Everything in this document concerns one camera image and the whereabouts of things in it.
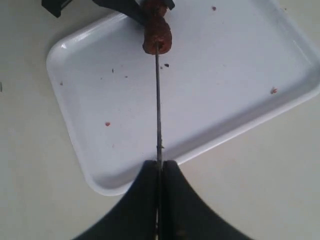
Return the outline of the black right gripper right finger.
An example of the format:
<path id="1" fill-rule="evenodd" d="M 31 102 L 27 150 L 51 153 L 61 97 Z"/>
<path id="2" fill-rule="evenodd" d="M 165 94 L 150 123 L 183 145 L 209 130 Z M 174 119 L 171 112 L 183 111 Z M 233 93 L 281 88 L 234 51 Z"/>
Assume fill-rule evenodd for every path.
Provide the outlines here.
<path id="1" fill-rule="evenodd" d="M 161 240 L 249 240 L 215 213 L 188 183 L 178 164 L 164 161 L 161 170 Z"/>

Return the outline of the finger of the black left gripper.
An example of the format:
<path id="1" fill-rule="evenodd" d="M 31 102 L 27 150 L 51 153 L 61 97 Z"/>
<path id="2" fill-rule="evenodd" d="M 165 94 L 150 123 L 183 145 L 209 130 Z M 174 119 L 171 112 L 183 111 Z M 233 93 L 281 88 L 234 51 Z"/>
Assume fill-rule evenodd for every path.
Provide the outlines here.
<path id="1" fill-rule="evenodd" d="M 56 18 L 61 16 L 62 10 L 70 3 L 72 0 L 42 0 L 41 5 L 48 12 L 50 12 Z"/>
<path id="2" fill-rule="evenodd" d="M 99 7 L 122 13 L 143 26 L 162 24 L 165 22 L 155 10 L 150 13 L 143 10 L 136 0 L 93 0 Z"/>

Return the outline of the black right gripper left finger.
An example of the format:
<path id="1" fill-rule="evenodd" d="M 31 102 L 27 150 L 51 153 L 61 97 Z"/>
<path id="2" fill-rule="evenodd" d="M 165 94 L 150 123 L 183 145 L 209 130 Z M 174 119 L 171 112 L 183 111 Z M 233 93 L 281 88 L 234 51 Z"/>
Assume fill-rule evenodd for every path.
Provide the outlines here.
<path id="1" fill-rule="evenodd" d="M 158 203 L 157 162 L 143 163 L 120 201 L 77 240 L 154 240 Z"/>

